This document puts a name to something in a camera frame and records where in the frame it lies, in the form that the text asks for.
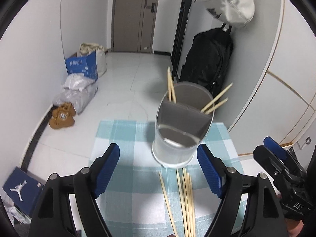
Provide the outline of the bamboo chopstick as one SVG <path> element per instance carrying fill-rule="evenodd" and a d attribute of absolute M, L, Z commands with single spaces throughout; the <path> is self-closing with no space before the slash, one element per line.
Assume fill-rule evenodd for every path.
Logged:
<path fill-rule="evenodd" d="M 168 215 L 169 215 L 169 218 L 170 218 L 171 227 L 172 227 L 172 230 L 174 232 L 174 235 L 176 237 L 178 237 L 175 221 L 174 221 L 174 218 L 173 218 L 172 212 L 171 212 L 170 202 L 169 202 L 169 199 L 168 199 L 168 195 L 166 193 L 166 187 L 165 187 L 165 184 L 164 184 L 164 181 L 163 181 L 162 173 L 160 171 L 159 171 L 159 179 L 160 179 L 163 196 L 164 196 L 165 203 L 166 203 L 166 208 L 167 208 Z"/>
<path fill-rule="evenodd" d="M 183 197 L 183 189 L 182 189 L 182 186 L 181 186 L 181 179 L 180 179 L 180 176 L 179 176 L 178 169 L 176 169 L 176 176 L 177 176 L 179 197 L 180 197 L 181 210 L 182 210 L 182 216 L 183 216 L 184 235 L 185 235 L 185 237 L 188 237 L 189 233 L 188 233 L 188 229 L 187 229 L 187 219 L 186 219 L 186 210 L 185 210 L 185 203 L 184 203 L 184 197 Z"/>
<path fill-rule="evenodd" d="M 171 73 L 170 73 L 170 67 L 167 69 L 167 82 L 168 82 L 168 100 L 172 101 L 172 92 L 171 92 Z"/>
<path fill-rule="evenodd" d="M 222 97 L 231 87 L 233 86 L 233 83 L 229 84 L 226 88 L 224 88 L 213 100 L 211 100 L 208 104 L 206 104 L 200 112 L 206 112 L 207 110 L 211 111 L 211 106 Z"/>
<path fill-rule="evenodd" d="M 182 175 L 182 181 L 183 181 L 183 189 L 184 189 L 184 199 L 185 199 L 185 207 L 186 207 L 186 221 L 187 221 L 187 231 L 188 236 L 192 236 L 192 227 L 191 227 L 191 213 L 190 213 L 190 196 L 189 196 L 189 186 L 187 181 L 187 171 L 186 168 L 182 168 L 183 175 Z"/>
<path fill-rule="evenodd" d="M 207 110 L 205 112 L 206 115 L 209 115 L 211 113 L 213 113 L 216 109 L 218 109 L 220 106 L 222 106 L 225 102 L 228 101 L 228 98 L 222 100 L 221 102 L 219 102 L 217 105 L 213 106 L 212 108 L 210 108 L 209 110 Z"/>
<path fill-rule="evenodd" d="M 174 83 L 173 83 L 173 79 L 172 79 L 172 76 L 171 76 L 171 75 L 169 76 L 169 86 L 170 86 L 172 101 L 173 101 L 174 103 L 176 103 L 176 102 L 177 102 L 177 100 L 176 100 L 176 94 L 175 94 Z"/>
<path fill-rule="evenodd" d="M 196 213 L 194 207 L 194 196 L 193 196 L 193 185 L 192 185 L 192 178 L 189 173 L 186 174 L 188 178 L 189 184 L 189 192 L 190 192 L 190 203 L 191 203 L 191 216 L 192 216 L 192 236 L 196 237 Z"/>

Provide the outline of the blue jordan shoebox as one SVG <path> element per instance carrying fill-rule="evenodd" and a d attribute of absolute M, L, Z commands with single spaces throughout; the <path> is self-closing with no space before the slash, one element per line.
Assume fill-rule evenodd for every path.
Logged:
<path fill-rule="evenodd" d="M 3 190 L 21 212 L 32 217 L 43 184 L 15 167 L 3 185 Z"/>

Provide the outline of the grey white utensil holder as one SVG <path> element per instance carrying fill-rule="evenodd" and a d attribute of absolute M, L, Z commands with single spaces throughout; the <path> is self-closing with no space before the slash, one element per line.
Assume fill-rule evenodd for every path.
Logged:
<path fill-rule="evenodd" d="M 197 147 L 212 125 L 214 114 L 202 108 L 212 99 L 204 87 L 192 82 L 174 84 L 176 102 L 166 94 L 157 110 L 152 154 L 164 168 L 183 168 L 192 161 Z"/>

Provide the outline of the teal white checked tablecloth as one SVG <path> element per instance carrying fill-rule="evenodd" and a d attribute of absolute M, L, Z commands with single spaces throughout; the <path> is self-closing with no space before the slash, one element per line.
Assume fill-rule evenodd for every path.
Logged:
<path fill-rule="evenodd" d="M 105 193 L 96 200 L 112 236 L 169 236 L 173 234 L 159 179 L 161 172 L 178 236 L 184 235 L 176 170 L 163 168 L 151 153 L 154 122 L 101 121 L 90 162 L 101 157 L 111 143 L 118 144 L 120 158 Z M 244 173 L 235 147 L 223 123 L 213 123 L 204 142 L 215 157 Z M 186 166 L 193 185 L 196 236 L 204 236 L 220 199 L 209 185 L 196 154 Z"/>

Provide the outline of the brown shoe pair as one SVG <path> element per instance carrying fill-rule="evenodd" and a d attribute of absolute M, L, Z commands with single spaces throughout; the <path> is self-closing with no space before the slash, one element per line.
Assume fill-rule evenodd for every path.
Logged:
<path fill-rule="evenodd" d="M 63 103 L 53 110 L 52 117 L 49 120 L 49 126 L 54 130 L 71 127 L 75 123 L 74 116 L 76 114 L 72 103 Z"/>

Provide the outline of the black backpack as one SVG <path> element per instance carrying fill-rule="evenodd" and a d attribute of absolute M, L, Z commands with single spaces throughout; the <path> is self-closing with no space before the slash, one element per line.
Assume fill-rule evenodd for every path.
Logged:
<path fill-rule="evenodd" d="M 232 27 L 223 24 L 193 38 L 179 81 L 193 82 L 206 88 L 213 97 L 224 84 L 233 52 Z"/>

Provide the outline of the grey plastic parcel bag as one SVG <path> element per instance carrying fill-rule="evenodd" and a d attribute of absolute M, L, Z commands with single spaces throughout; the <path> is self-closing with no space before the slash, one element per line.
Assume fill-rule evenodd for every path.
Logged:
<path fill-rule="evenodd" d="M 71 103 L 75 112 L 79 115 L 94 98 L 97 91 L 98 86 L 96 83 L 87 86 L 82 91 L 63 88 L 62 91 L 53 98 L 53 105 L 60 106 L 63 103 Z"/>

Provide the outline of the white plastic parcel bag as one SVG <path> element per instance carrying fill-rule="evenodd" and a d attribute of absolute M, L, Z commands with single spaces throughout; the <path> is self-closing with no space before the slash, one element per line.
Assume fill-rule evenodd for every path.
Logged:
<path fill-rule="evenodd" d="M 94 84 L 95 80 L 84 76 L 83 73 L 71 73 L 65 80 L 63 88 L 83 91 L 88 86 Z"/>

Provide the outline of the blue cardboard box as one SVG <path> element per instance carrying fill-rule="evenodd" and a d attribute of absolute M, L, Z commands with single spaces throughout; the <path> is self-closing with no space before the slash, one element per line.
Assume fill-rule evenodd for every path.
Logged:
<path fill-rule="evenodd" d="M 83 57 L 70 57 L 65 60 L 68 75 L 71 73 L 83 73 L 84 76 L 98 80 L 98 72 L 96 69 L 94 54 Z"/>

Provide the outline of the black coat rack pole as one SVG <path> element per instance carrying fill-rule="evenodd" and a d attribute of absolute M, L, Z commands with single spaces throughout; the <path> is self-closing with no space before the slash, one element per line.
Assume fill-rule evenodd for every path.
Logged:
<path fill-rule="evenodd" d="M 173 45 L 172 54 L 171 54 L 171 63 L 172 63 L 171 76 L 172 76 L 172 79 L 176 81 L 179 80 L 177 71 L 179 67 L 179 61 L 181 58 L 182 46 L 183 46 L 186 25 L 189 18 L 189 11 L 190 11 L 191 4 L 192 4 L 192 0 L 181 0 L 174 45 Z"/>

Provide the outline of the beige tote bag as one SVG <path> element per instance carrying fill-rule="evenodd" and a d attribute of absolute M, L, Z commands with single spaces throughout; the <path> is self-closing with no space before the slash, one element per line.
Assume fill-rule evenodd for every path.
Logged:
<path fill-rule="evenodd" d="M 108 49 L 97 43 L 82 43 L 79 49 L 81 56 L 89 56 L 90 54 L 94 54 L 92 57 L 95 58 L 98 76 L 103 76 L 107 71 L 107 52 Z"/>

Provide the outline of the brown door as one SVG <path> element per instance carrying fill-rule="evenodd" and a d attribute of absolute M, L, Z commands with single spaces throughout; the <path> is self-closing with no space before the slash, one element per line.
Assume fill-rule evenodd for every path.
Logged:
<path fill-rule="evenodd" d="M 151 53 L 158 0 L 114 0 L 112 51 Z"/>

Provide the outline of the wall power socket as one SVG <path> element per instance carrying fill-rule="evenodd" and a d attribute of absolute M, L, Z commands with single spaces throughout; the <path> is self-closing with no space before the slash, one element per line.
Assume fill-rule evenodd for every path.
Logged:
<path fill-rule="evenodd" d="M 310 143 L 311 143 L 310 137 L 308 137 L 305 142 L 306 142 L 307 144 L 310 144 Z"/>

